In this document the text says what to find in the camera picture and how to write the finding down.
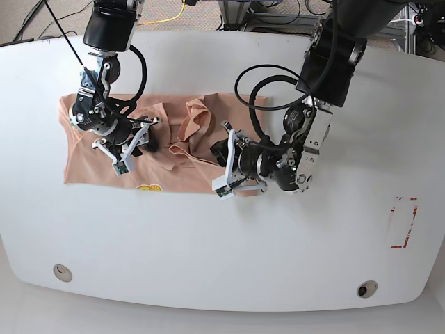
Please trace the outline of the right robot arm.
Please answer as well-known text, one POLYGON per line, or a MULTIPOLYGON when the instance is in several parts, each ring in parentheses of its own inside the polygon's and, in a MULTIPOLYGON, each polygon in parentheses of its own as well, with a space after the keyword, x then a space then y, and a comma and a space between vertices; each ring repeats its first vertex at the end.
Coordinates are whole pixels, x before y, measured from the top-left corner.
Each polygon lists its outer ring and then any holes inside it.
POLYGON ((79 131, 92 131, 104 139, 113 154, 133 139, 149 123, 147 118, 133 119, 137 101, 147 83, 147 63, 131 39, 141 17, 144 1, 94 1, 83 43, 92 47, 92 66, 81 73, 81 87, 69 111, 69 121, 79 131), (110 96, 111 84, 120 75, 118 54, 133 52, 142 67, 137 93, 129 100, 110 96))

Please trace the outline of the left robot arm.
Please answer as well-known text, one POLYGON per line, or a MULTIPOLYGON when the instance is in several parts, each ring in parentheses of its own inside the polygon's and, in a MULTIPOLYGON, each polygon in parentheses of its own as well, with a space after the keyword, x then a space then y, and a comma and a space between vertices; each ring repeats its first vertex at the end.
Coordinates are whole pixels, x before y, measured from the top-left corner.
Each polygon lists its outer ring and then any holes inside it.
POLYGON ((332 1, 329 15, 321 19, 305 52, 301 72, 290 69, 284 75, 261 80, 249 99, 239 101, 248 107, 257 140, 243 130, 222 123, 228 137, 211 147, 212 155, 225 169, 212 181, 212 189, 222 199, 240 191, 263 192, 268 181, 281 190, 306 191, 320 157, 332 120, 331 107, 342 107, 351 79, 361 61, 370 35, 381 31, 399 13, 406 1, 332 1), (288 83, 302 97, 275 110, 285 112, 284 134, 278 144, 261 128, 256 99, 265 86, 288 83))

